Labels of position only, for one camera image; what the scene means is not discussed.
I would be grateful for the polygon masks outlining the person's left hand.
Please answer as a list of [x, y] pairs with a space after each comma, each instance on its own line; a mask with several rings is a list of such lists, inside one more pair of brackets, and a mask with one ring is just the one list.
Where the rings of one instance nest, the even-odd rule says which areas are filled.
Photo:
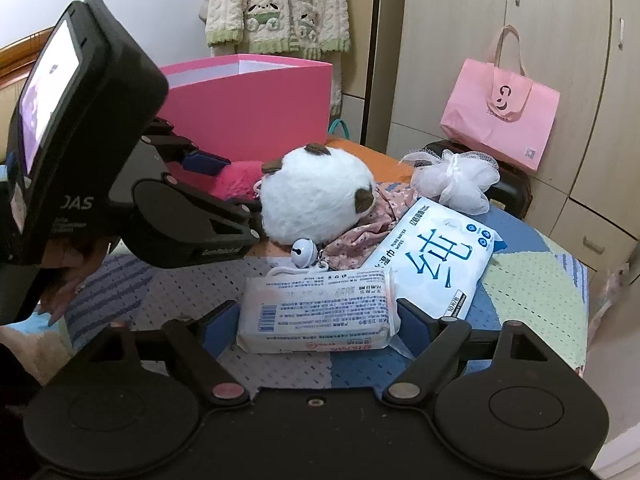
[[48, 270], [63, 270], [62, 278], [40, 298], [39, 313], [50, 314], [50, 326], [62, 318], [70, 302], [77, 296], [78, 287], [99, 269], [110, 245], [110, 240], [98, 240], [89, 255], [85, 256], [73, 248], [68, 240], [50, 240], [47, 244], [40, 266]]

